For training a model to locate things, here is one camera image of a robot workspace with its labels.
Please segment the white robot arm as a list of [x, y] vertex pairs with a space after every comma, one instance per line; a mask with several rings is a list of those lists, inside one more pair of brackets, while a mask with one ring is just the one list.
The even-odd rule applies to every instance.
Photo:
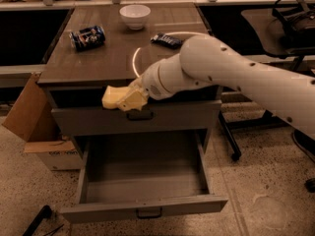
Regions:
[[213, 85], [241, 92], [298, 131], [315, 139], [315, 84], [310, 76], [251, 61], [209, 35], [188, 38], [180, 51], [155, 62], [118, 101], [140, 109], [151, 97], [170, 98]]

